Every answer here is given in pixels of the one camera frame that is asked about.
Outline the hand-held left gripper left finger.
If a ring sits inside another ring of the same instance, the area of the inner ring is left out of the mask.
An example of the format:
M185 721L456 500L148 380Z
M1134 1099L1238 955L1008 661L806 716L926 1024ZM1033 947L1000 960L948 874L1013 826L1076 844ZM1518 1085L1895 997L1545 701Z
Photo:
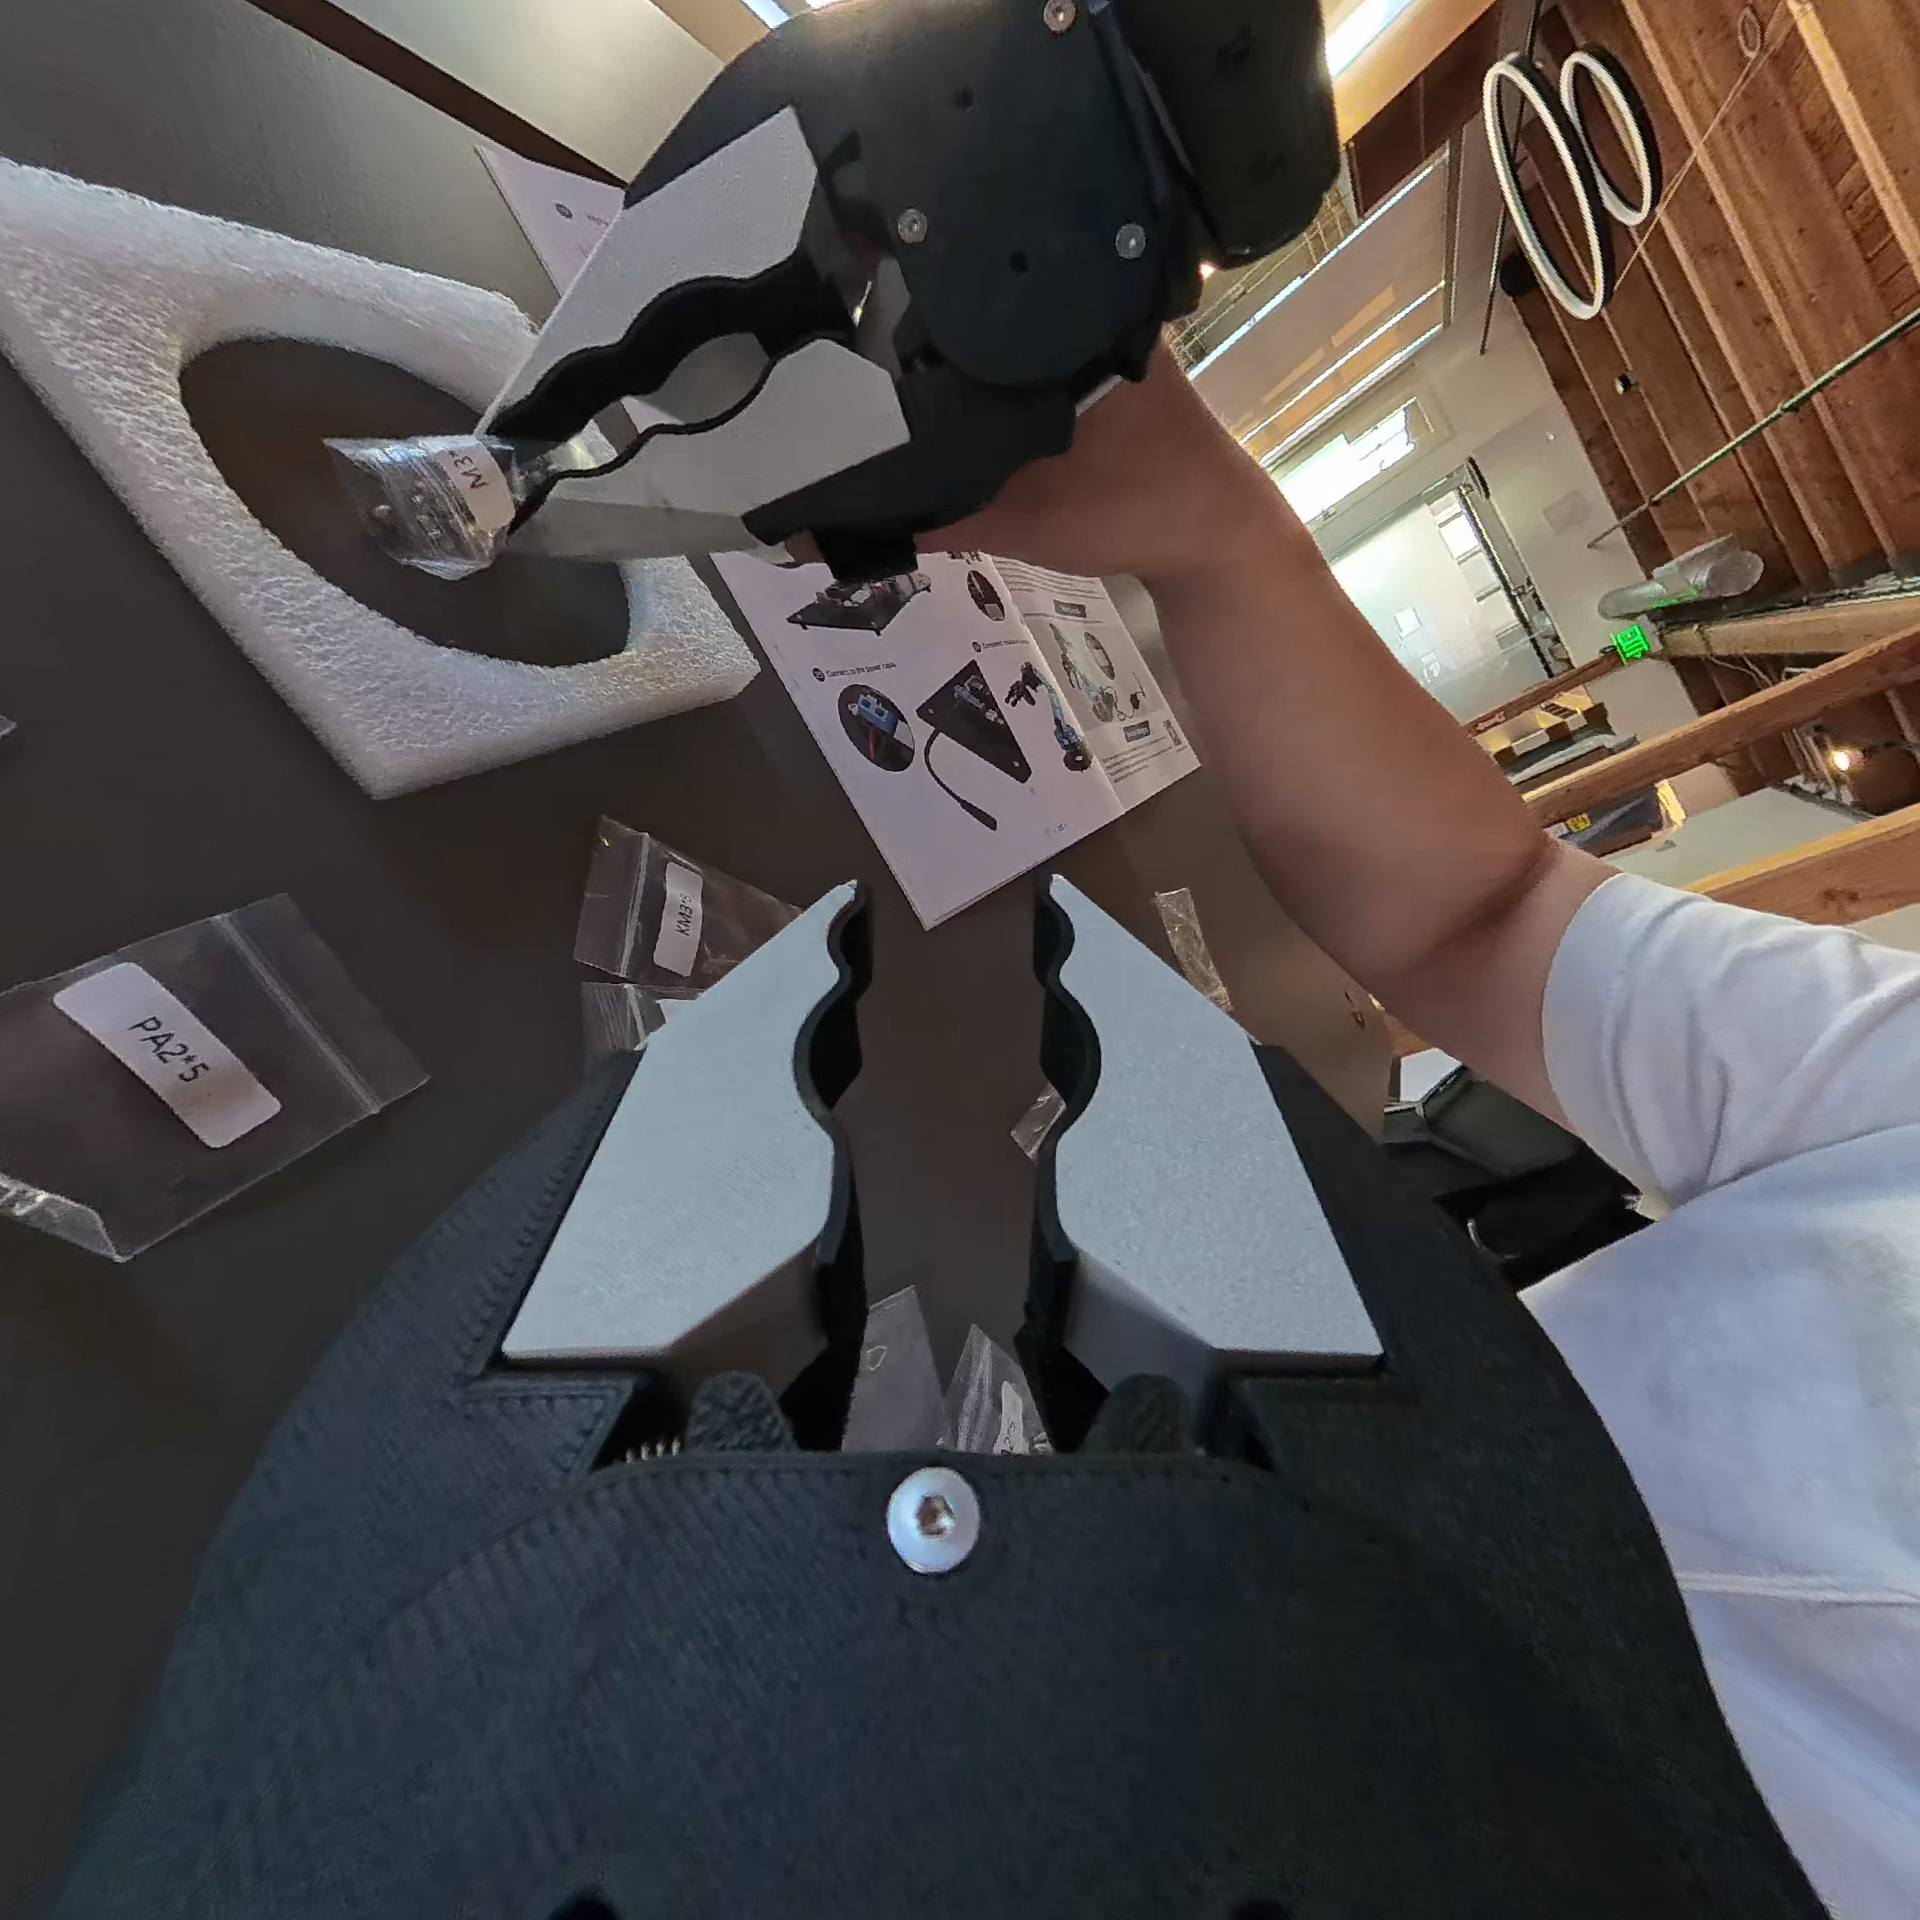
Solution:
M647 1043L503 1336L547 1369L640 1369L689 1407L752 1374L836 1452L868 1319L853 1148L866 888L848 880Z

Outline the instruction manual booklet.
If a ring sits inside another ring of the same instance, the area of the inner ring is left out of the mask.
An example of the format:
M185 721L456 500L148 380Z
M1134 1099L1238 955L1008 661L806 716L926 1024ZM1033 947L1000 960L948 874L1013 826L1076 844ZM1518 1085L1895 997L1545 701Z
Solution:
M880 318L888 280L851 290L858 268L835 261L823 182L810 231L825 327L772 364L829 339L880 365L863 322ZM699 422L649 422L618 401L567 439L594 429L609 444L582 475L598 478L746 398ZM1105 587L916 542L876 577L843 580L793 542L711 557L925 926L1192 772L1194 749Z

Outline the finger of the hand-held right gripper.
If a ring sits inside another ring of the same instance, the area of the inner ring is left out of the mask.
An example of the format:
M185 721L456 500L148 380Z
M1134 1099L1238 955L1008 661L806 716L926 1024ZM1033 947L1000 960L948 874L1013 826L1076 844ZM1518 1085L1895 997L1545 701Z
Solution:
M618 403L709 420L825 327L821 177L789 108L635 201L506 152L484 163L559 290L484 429L555 444Z
M564 478L509 536L562 561L630 563L760 550L751 515L908 441L897 378L836 341L775 359L740 407L661 434L613 471Z

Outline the white round ceiling lamp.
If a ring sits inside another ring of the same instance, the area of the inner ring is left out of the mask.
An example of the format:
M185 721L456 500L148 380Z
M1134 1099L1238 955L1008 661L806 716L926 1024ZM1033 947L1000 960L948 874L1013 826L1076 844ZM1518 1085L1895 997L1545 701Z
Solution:
M1580 89L1595 94L1632 161L1635 186L1625 190L1614 180L1595 148L1592 132L1582 109ZM1525 201L1521 177L1521 130L1508 126L1504 94L1512 92L1549 135L1549 150L1558 157L1572 190L1576 231L1587 239L1589 287L1575 281L1555 260ZM1501 200L1512 235L1538 283L1561 310L1576 324L1601 318L1621 285L1621 264L1613 225L1638 230L1661 209L1666 195L1666 167L1661 135L1655 128L1646 98L1611 49L1595 44L1576 46L1558 66L1551 81L1545 67L1529 56L1496 60L1482 77L1482 123Z

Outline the white foam square with hole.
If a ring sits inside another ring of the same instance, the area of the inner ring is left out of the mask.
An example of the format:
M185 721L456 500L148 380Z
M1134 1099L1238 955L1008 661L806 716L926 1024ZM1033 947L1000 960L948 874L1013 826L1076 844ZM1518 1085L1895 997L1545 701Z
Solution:
M738 697L760 659L685 557L620 563L613 656L534 666L387 618L229 486L181 396L204 349L344 347L472 403L534 324L509 296L7 157L4 355L157 550L375 800Z

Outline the person's right hand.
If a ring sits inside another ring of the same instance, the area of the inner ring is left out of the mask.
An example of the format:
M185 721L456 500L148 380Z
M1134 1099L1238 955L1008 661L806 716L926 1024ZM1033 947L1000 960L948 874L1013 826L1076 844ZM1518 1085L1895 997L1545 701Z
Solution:
M1070 573L1188 587L1227 577L1287 532L1284 497L1214 418L1173 349L1074 422L1066 452L1017 471L987 508L916 538Z

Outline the person's white shirt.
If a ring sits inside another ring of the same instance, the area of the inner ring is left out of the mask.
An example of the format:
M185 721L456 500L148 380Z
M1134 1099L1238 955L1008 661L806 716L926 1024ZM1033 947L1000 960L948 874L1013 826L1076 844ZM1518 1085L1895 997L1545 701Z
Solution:
M1614 876L1545 1046L1572 1133L1669 1214L1529 1304L1823 1904L1916 1915L1916 955Z

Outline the dark desk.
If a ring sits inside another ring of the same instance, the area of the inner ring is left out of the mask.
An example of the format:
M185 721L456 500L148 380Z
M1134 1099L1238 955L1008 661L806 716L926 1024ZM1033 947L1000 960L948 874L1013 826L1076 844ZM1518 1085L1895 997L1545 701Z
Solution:
M552 300L475 139L250 4L4 4L4 153ZM289 894L431 1073L423 1091L131 1264L4 1221L4 1678L85 1692L165 1650L266 1427L389 1264L584 1065L575 919L603 814L804 903L873 890L868 1067L841 1106L868 1271L947 1359L1026 1274L1040 1089L1025 883L932 936L784 687L372 800L4 368L4 986ZM1165 951L1188 886L1243 1020L1354 1118L1381 1020L1284 922L1211 773L1069 854Z

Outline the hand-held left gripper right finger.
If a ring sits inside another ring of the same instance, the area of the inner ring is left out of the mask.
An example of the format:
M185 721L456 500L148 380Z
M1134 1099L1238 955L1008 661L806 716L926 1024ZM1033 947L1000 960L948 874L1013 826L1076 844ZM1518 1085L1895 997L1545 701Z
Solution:
M1066 876L1036 886L1040 1070L1020 1359L1053 1437L1128 1380L1206 1427L1238 1380L1368 1380L1384 1348L1235 1017Z

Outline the silver metal duct pipe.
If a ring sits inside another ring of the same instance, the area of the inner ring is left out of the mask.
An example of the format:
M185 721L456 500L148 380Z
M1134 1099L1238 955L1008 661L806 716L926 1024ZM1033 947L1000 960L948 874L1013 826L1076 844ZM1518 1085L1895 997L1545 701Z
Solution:
M1653 569L1645 581L1613 587L1597 601L1601 620L1740 597L1765 581L1767 559L1735 538L1699 544Z

